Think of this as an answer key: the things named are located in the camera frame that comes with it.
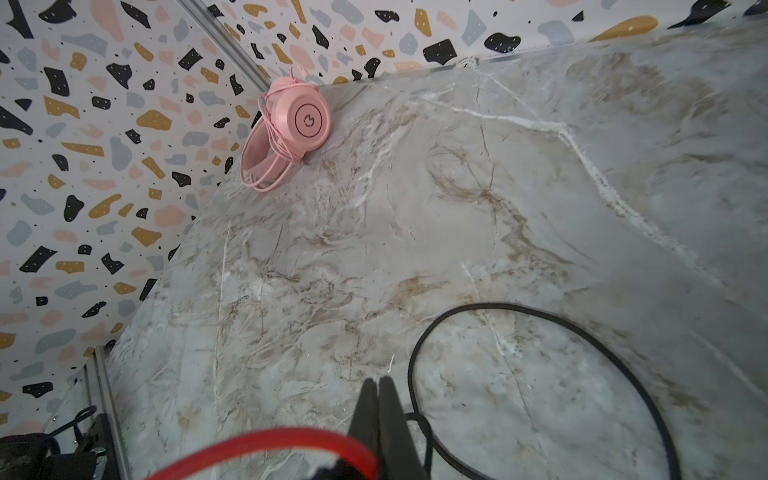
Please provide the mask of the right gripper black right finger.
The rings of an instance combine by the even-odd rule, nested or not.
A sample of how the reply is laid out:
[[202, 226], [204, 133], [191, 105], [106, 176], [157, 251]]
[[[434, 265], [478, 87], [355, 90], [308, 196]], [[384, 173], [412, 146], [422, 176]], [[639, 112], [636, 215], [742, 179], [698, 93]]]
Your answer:
[[379, 461], [377, 478], [427, 480], [419, 459], [395, 383], [385, 376], [378, 384]]

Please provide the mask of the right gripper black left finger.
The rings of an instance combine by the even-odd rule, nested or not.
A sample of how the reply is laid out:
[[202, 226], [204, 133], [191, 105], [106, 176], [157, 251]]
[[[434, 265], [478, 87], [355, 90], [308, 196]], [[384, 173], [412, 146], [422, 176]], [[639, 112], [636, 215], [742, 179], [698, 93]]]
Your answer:
[[[379, 461], [379, 402], [373, 379], [368, 378], [363, 382], [347, 436], [362, 444], [373, 456], [373, 479], [376, 479]], [[349, 461], [340, 458], [332, 467], [319, 468], [312, 479], [363, 480], [366, 476]]]

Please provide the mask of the pink headphones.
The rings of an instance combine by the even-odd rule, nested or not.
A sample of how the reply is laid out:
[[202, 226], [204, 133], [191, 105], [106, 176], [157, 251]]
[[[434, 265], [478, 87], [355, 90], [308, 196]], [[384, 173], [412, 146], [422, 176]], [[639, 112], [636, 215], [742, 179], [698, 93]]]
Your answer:
[[260, 118], [240, 161], [243, 185], [256, 192], [276, 189], [331, 133], [328, 102], [320, 88], [307, 81], [307, 70], [299, 71], [274, 80], [257, 99]]

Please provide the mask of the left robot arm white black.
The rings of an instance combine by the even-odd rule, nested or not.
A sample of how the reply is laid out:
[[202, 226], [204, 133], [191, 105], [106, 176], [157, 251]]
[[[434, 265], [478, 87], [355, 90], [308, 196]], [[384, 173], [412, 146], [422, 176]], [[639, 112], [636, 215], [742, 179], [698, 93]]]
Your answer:
[[1, 439], [3, 479], [126, 479], [108, 416], [95, 405], [51, 433]]

